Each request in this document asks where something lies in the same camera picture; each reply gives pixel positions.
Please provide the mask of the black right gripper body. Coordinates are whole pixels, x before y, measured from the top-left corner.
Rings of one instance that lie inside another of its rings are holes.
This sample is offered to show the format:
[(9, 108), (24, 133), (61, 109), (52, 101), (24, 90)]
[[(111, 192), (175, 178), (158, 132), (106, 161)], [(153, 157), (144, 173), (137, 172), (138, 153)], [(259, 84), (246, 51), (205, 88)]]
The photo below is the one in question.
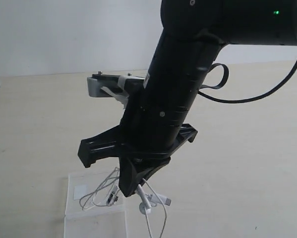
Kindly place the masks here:
[(81, 140), (78, 157), (88, 168), (108, 157), (162, 160), (185, 142), (193, 142), (197, 130), (184, 123), (197, 89), (179, 89), (170, 94), (138, 89), (131, 94), (119, 125)]

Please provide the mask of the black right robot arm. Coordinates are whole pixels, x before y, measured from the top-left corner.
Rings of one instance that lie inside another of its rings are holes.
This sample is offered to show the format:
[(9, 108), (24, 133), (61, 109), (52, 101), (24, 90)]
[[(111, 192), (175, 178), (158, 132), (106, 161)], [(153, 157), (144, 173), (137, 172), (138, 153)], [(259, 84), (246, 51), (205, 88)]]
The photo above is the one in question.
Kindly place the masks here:
[(297, 0), (164, 0), (160, 16), (163, 31), (145, 77), (87, 79), (91, 97), (114, 97), (125, 111), (117, 126), (83, 139), (78, 157), (86, 168), (118, 158), (126, 197), (195, 139), (184, 120), (223, 47), (297, 46)]

